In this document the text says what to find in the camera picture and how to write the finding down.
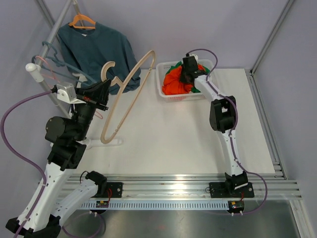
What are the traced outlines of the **beige hanger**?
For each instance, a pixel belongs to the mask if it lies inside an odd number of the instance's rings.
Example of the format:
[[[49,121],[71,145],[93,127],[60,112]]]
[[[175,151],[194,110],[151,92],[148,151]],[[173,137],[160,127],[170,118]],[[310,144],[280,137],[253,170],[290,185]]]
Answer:
[[[141,69],[141,66],[150,61],[150,66],[146,70],[146,74],[140,81],[139,87],[132,92],[125,93],[128,83],[132,81],[132,77]],[[138,100],[150,73],[153,71],[156,62],[156,53],[150,50],[135,64],[125,79],[122,81],[118,76],[111,81],[111,86],[119,86],[118,93],[114,96],[114,100],[110,106],[110,111],[107,114],[103,129],[100,135],[100,142],[103,145],[108,145],[116,140],[116,136],[125,123],[128,115]]]

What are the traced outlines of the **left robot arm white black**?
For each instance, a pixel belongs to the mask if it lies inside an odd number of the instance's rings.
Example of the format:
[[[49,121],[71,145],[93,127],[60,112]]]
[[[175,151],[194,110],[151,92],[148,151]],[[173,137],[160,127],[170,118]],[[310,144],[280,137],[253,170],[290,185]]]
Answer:
[[[92,171],[70,195],[59,204],[57,197],[65,182],[73,174],[87,148],[83,144],[90,124],[97,109],[106,111],[110,81],[98,82],[84,88],[73,85],[55,85],[52,89],[27,97],[11,106],[0,121],[0,133],[7,148],[23,161],[35,167],[41,174],[38,187],[24,211],[7,221],[6,228],[14,237],[55,238],[62,226],[77,208],[91,197],[108,194],[107,178]],[[9,143],[4,124],[9,114],[18,106],[33,99],[56,93],[66,94],[69,104],[73,106],[72,116],[64,118],[55,116],[46,124],[45,139],[53,144],[48,155],[45,169],[17,152]]]

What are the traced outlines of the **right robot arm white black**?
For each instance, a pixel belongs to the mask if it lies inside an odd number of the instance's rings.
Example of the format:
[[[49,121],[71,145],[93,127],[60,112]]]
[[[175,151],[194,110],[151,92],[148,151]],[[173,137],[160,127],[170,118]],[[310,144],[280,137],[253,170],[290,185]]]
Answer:
[[[235,97],[225,95],[216,87],[210,79],[211,73],[199,69],[196,56],[187,53],[182,61],[180,81],[192,84],[210,102],[210,125],[219,137],[226,161],[225,181],[218,189],[211,187],[210,192],[240,197],[247,188],[248,177],[240,166],[236,143],[238,113]]]

